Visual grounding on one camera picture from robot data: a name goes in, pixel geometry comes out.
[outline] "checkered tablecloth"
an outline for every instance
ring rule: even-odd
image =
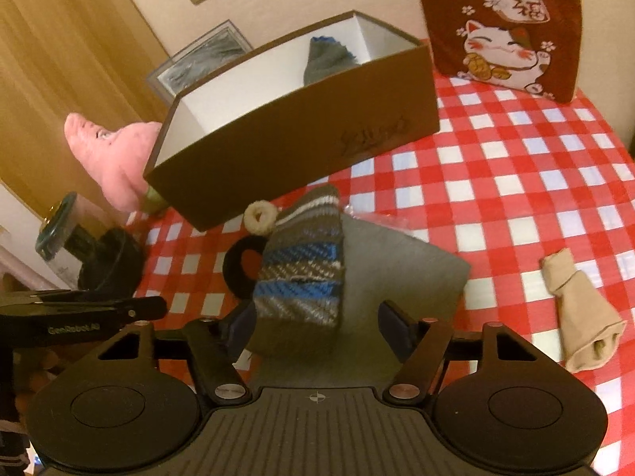
[[[577,375],[609,412],[595,469],[635,474],[635,165],[581,93],[563,106],[441,76],[436,88],[439,133],[315,184],[334,184],[357,211],[407,219],[414,235],[472,265],[458,329],[501,321],[557,361],[556,307],[539,260],[569,247],[628,320],[610,363]],[[307,188],[276,203],[289,205]],[[158,327],[235,305],[221,267],[224,252],[246,234],[242,217],[199,233],[169,210],[161,218],[132,215],[129,229],[148,249],[138,295],[160,294],[170,306]],[[237,368],[248,374],[251,363],[245,352]],[[187,378],[180,362],[162,369]]]

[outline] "silver bolt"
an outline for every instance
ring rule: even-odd
[[[244,396],[247,390],[242,384],[226,383],[218,385],[214,393],[221,399],[231,400]]]
[[[393,384],[388,393],[395,399],[414,399],[421,391],[414,385],[408,383]]]

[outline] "black hair tie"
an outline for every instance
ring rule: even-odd
[[[242,268],[242,253],[255,251],[262,254],[267,239],[264,236],[250,235],[241,238],[225,253],[223,260],[223,278],[230,291],[239,299],[251,299],[256,281],[249,278]]]

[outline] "red bag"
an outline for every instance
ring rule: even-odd
[[[444,75],[561,103],[574,96],[580,0],[421,0],[434,64]]]

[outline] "pink plush toy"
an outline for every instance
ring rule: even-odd
[[[64,135],[71,152],[102,188],[104,197],[119,211],[131,213],[144,207],[150,189],[144,168],[161,124],[131,123],[107,131],[81,114],[71,113]]]

